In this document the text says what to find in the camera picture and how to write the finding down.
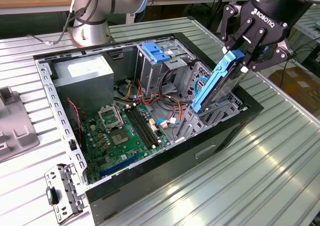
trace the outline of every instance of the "yellow wire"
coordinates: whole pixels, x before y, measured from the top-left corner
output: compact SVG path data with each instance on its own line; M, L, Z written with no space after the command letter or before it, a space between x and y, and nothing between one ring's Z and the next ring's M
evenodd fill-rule
M130 93L131 93L131 84L129 85L129 89L128 89L128 93L126 94L126 96L125 97L123 97L123 98L121 98L122 100L126 100L126 99L128 99L129 98L129 96L130 96Z

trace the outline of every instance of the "motherboard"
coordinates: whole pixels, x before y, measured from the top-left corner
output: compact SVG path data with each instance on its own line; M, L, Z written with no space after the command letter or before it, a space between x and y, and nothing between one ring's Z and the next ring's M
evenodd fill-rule
M112 112L111 108L104 108L102 113L82 122L89 184L170 145L143 104Z

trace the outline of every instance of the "robotiq logo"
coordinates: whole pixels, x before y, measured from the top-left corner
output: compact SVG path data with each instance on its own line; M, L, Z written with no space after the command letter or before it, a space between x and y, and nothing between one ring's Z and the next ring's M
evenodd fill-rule
M257 15L260 19L262 19L264 22L266 22L271 28L274 28L275 23L272 22L268 17L266 17L262 12L258 11L258 9L254 9L251 12L252 15Z

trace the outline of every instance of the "slotted metal surface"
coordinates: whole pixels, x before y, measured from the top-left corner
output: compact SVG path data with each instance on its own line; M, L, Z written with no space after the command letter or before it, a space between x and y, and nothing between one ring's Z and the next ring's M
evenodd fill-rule
M314 40L320 37L317 22L320 22L320 5L313 5L295 24L295 28Z
M187 18L111 27L118 42L172 32L183 32L216 62L223 56L219 40ZM72 48L68 35L55 48L28 37L0 40L0 87L21 94L40 140L0 164L0 225L57 224L43 175L68 157L31 57ZM264 81L250 73L241 83L264 110L231 146L105 225L308 225L320 210L319 122ZM86 209L66 225L93 221Z

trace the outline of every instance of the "blue wire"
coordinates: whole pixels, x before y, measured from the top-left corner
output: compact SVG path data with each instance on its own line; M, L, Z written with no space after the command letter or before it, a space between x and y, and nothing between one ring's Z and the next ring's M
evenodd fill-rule
M160 123L166 121L165 118L160 118L157 122L156 122L156 125L159 125Z
M194 85L194 93L195 93L195 96L198 95L198 89L197 89L197 86L198 86L198 82L200 80L205 80L205 81L208 81L208 79L206 77L201 77L201 78L198 78L196 81L195 81L195 85Z
M147 8L147 7L145 7L145 9L143 10L142 17L139 19L138 23L140 23L140 22L141 22L141 20L144 18L145 13L146 13L146 8Z

